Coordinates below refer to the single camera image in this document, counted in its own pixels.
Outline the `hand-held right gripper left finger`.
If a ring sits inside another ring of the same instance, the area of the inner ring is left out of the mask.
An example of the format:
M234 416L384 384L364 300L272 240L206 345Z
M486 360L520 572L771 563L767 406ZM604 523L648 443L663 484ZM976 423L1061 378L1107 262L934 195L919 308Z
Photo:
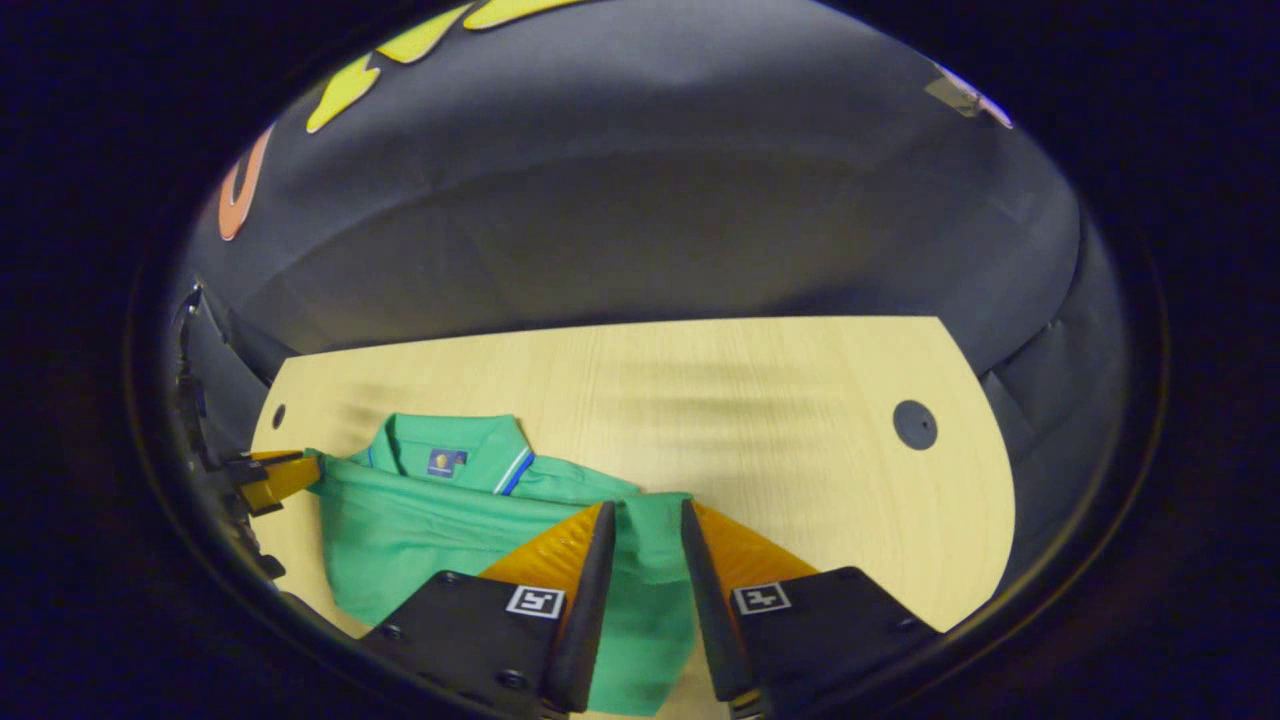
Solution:
M468 716L588 707L611 585L616 506L589 506L489 569L433 575L361 648Z

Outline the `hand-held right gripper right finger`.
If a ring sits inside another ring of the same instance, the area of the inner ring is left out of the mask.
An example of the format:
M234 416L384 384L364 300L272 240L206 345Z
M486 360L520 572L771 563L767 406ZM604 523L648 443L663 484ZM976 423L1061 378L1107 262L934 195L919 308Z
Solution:
M681 541L716 698L733 716L829 716L940 634L861 569L822 571L687 500Z

